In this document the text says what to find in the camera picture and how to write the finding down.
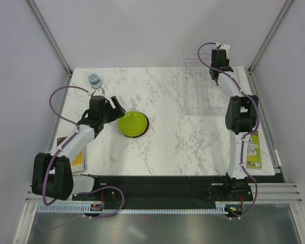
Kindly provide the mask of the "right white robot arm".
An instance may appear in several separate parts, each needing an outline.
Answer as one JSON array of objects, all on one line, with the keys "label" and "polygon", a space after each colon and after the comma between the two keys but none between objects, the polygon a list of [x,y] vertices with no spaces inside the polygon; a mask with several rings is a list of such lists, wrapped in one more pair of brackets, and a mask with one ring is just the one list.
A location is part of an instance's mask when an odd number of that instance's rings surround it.
[{"label": "right white robot arm", "polygon": [[209,73],[229,96],[225,125],[230,132],[231,151],[222,192],[226,199],[234,200],[250,191],[246,165],[248,142],[253,130],[259,126],[258,97],[247,95],[234,78],[228,44],[218,45],[211,51]]}]

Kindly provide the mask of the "yellow patterned plate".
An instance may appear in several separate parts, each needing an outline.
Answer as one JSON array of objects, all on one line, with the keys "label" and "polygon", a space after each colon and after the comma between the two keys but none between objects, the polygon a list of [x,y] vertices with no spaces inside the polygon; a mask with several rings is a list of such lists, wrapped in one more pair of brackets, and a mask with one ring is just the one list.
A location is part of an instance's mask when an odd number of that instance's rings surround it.
[{"label": "yellow patterned plate", "polygon": [[126,122],[126,128],[122,133],[130,138],[137,138],[142,135],[144,135],[148,128],[149,128],[149,120],[146,116],[144,118],[136,118],[133,122],[134,127],[131,127],[131,124],[129,125]]}]

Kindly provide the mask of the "dark green plate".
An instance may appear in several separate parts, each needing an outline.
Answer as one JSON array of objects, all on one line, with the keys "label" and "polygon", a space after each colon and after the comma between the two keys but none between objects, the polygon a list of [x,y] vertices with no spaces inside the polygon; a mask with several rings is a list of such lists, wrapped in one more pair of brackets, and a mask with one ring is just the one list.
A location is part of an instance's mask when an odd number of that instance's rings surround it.
[{"label": "dark green plate", "polygon": [[217,75],[215,76],[215,82],[216,82],[216,85],[217,85],[217,86],[219,86],[218,78],[219,78],[219,74],[217,74]]}]

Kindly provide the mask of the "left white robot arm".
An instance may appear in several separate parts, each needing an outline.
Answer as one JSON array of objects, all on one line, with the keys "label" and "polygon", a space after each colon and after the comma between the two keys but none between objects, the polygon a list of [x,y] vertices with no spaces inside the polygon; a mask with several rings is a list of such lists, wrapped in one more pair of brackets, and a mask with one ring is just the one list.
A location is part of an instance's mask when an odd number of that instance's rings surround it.
[{"label": "left white robot arm", "polygon": [[101,187],[91,176],[74,175],[71,164],[81,151],[111,123],[125,115],[118,99],[92,96],[76,130],[48,153],[39,153],[34,160],[32,192],[42,196],[46,206],[56,200],[67,200],[73,194],[84,193],[90,200],[101,196]]}]

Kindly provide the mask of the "lime green plate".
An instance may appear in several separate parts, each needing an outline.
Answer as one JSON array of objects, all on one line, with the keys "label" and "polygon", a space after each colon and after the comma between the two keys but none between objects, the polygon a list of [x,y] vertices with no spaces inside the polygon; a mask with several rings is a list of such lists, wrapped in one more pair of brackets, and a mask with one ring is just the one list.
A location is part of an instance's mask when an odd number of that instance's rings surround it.
[{"label": "lime green plate", "polygon": [[148,128],[148,120],[142,112],[129,111],[119,119],[118,128],[127,137],[138,137]]}]

